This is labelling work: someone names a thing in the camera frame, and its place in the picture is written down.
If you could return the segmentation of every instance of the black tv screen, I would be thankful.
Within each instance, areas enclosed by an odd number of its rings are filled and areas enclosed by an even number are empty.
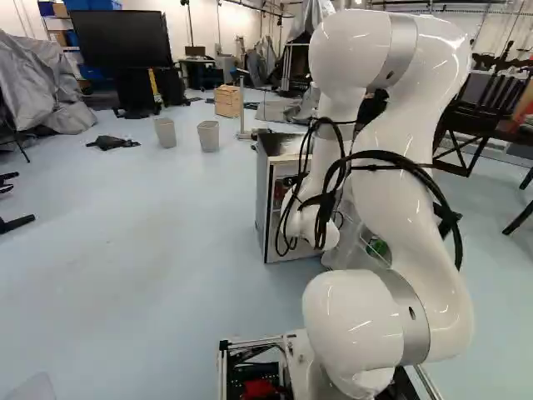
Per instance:
[[[83,61],[90,67],[170,67],[167,24],[159,11],[71,11]]]

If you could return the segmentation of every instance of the box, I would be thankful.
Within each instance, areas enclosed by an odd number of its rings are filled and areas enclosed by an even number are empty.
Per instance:
[[[53,16],[53,2],[37,2],[41,17]]]
[[[72,29],[69,29],[65,32],[67,35],[67,42],[69,46],[72,46],[73,48],[79,48],[80,43],[77,40],[77,34]]]
[[[103,71],[100,68],[88,67],[85,64],[78,65],[80,74],[88,81],[105,81],[107,80]]]
[[[67,10],[90,10],[89,0],[63,0]]]
[[[50,39],[58,42],[62,48],[68,46],[64,31],[48,31],[48,33],[50,33]]]
[[[239,87],[222,85],[215,89],[215,114],[231,118],[241,114],[241,91]]]
[[[92,10],[122,10],[122,3],[116,0],[88,0]]]
[[[62,4],[60,2],[54,3],[52,5],[53,7],[53,15],[55,15],[58,18],[68,18],[68,11],[65,4]]]

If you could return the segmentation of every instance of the black cloth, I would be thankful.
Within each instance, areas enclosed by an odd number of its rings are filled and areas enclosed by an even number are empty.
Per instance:
[[[100,150],[106,152],[112,148],[134,148],[136,146],[141,146],[139,142],[133,142],[132,140],[121,139],[119,137],[101,135],[97,137],[97,140],[91,143],[87,143],[85,146],[88,148],[99,147]]]

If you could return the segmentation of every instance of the gray trash can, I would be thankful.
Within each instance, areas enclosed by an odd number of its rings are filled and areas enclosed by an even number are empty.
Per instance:
[[[157,118],[153,120],[159,143],[164,148],[174,148],[177,145],[174,121],[170,118]]]
[[[218,121],[204,121],[197,126],[202,150],[206,153],[218,151]]]

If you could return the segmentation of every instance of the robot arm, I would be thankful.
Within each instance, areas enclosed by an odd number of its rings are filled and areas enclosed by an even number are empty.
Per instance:
[[[430,164],[436,124],[466,80],[471,50],[463,32],[434,17],[345,10],[314,32],[309,58],[322,91],[320,117],[353,121],[366,88],[388,88],[387,110],[359,133],[354,152],[379,149]],[[353,126],[339,128],[347,146]],[[300,201],[321,193],[326,170],[339,157],[332,130],[321,127],[311,172],[296,193]],[[354,161],[364,163],[383,162]],[[351,181],[361,220],[391,249],[391,270],[323,273],[306,288],[303,313],[328,377],[346,395],[363,398],[382,390],[396,365],[463,352],[473,312],[426,188],[404,170],[356,170]],[[287,233],[313,243],[318,207],[290,209]],[[338,238],[329,222],[324,248]]]

